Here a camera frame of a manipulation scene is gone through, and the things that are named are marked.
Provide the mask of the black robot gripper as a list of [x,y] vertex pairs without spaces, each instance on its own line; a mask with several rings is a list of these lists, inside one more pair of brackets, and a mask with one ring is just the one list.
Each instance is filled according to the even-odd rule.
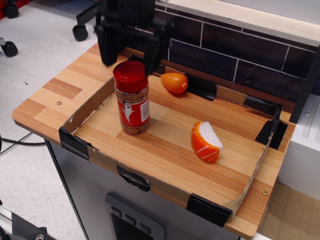
[[152,74],[171,46],[173,23],[155,16],[154,0],[102,0],[96,10],[98,46],[102,62],[114,64],[125,49],[120,41],[146,41],[144,74]]

